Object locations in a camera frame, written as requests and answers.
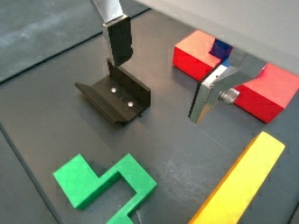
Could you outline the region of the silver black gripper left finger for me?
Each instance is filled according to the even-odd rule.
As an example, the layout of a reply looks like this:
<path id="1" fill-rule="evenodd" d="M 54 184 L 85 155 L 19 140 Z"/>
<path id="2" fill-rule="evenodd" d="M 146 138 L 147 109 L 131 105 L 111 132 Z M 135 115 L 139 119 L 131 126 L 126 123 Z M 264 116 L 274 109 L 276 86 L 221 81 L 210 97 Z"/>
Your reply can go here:
<path id="1" fill-rule="evenodd" d="M 131 17 L 123 12 L 119 0 L 90 0 L 103 18 L 103 33 L 107 39 L 114 65 L 122 66 L 134 55 Z"/>

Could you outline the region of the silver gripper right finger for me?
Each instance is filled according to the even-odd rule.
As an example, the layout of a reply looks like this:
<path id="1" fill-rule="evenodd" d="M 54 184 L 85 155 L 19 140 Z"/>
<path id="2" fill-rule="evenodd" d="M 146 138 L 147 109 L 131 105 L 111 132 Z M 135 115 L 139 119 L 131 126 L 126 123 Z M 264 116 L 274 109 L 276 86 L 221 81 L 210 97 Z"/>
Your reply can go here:
<path id="1" fill-rule="evenodd" d="M 199 84 L 194 96 L 190 119 L 198 123 L 219 102 L 233 104 L 240 97 L 237 86 L 254 80 L 266 66 L 258 57 L 246 54 L 241 61 L 229 57 L 229 66 L 219 64 Z"/>

